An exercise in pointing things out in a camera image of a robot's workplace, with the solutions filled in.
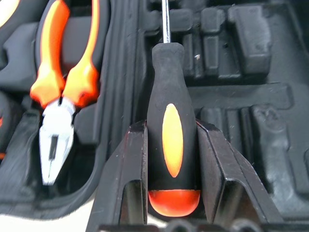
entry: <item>pliers jaw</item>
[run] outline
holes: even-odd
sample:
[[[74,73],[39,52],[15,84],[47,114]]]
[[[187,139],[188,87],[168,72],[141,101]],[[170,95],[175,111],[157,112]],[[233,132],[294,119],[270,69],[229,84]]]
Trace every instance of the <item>pliers jaw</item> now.
[[[74,105],[67,99],[49,104],[44,113],[40,128],[40,156],[42,182],[44,185],[53,185],[68,157],[73,145],[74,128],[72,116]]]

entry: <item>screwdriver handle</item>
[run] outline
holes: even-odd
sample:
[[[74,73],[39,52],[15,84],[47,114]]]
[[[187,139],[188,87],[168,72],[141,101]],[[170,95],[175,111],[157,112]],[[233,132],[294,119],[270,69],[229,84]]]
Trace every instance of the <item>screwdriver handle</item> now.
[[[60,66],[60,50],[65,25],[70,10],[63,0],[56,0],[50,6],[41,33],[41,63],[36,82],[30,96],[42,108],[61,97],[65,81]]]
[[[183,78],[183,55],[179,43],[161,43],[153,48],[155,77],[147,113],[149,198],[156,211],[170,217],[191,213],[199,201],[197,126]],[[169,212],[165,211],[168,206],[158,206],[178,197],[182,203],[171,206]],[[185,208],[176,209],[185,204]]]
[[[92,62],[92,56],[103,52],[104,24],[100,9],[100,0],[92,0],[92,19],[89,39],[84,55],[68,74],[62,96],[70,99],[76,106],[83,108],[98,98],[99,71]]]

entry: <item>tool case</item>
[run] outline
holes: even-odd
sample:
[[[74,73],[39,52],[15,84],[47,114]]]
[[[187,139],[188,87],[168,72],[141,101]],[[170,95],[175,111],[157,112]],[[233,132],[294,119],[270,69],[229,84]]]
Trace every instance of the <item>tool case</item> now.
[[[168,232],[309,231],[308,1],[169,1],[171,38],[184,46],[201,176],[199,206],[181,220],[156,213],[147,194],[145,120],[152,48],[162,42],[161,0],[100,1],[100,96],[76,114],[58,180],[42,185],[42,109],[29,91],[40,63],[37,32],[54,1],[20,0],[0,27],[1,214],[63,217],[98,186],[89,232],[159,231],[141,226],[147,213],[170,222]],[[90,23],[91,1],[73,0],[63,73],[81,58]]]

